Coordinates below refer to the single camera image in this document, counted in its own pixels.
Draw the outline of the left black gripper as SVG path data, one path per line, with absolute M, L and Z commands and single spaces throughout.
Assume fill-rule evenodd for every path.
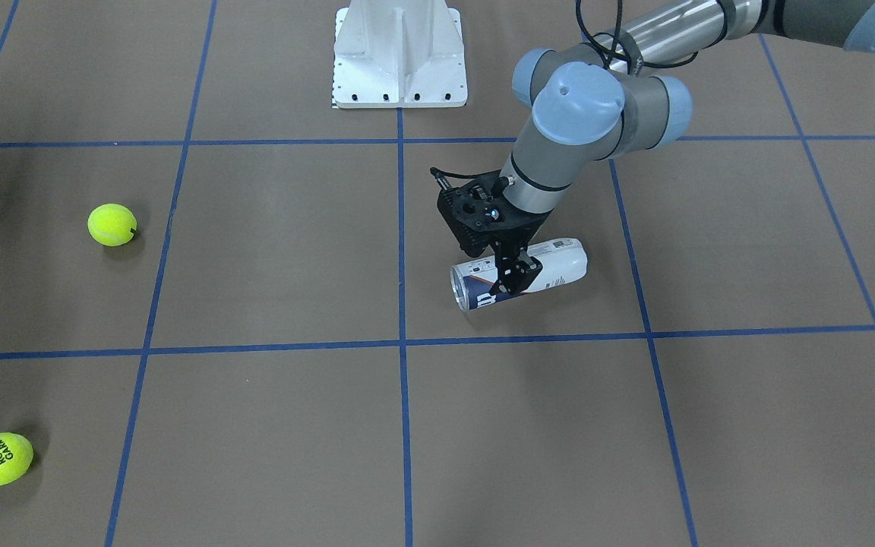
M 437 171 L 437 210 L 466 255 L 477 258 L 491 246 L 496 278 L 493 296 L 518 296 L 542 272 L 526 250 L 550 211 L 555 187 L 528 180 L 520 171 L 462 175 Z

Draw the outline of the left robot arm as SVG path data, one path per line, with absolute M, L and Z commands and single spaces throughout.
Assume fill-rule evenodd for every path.
M 669 67 L 757 33 L 875 53 L 875 1 L 677 1 L 565 51 L 534 49 L 513 72 L 530 109 L 503 166 L 462 175 L 432 169 L 437 210 L 471 261 L 451 267 L 456 302 L 471 311 L 586 274 L 576 240 L 531 245 L 593 160 L 677 140 L 693 115 L 690 91 Z

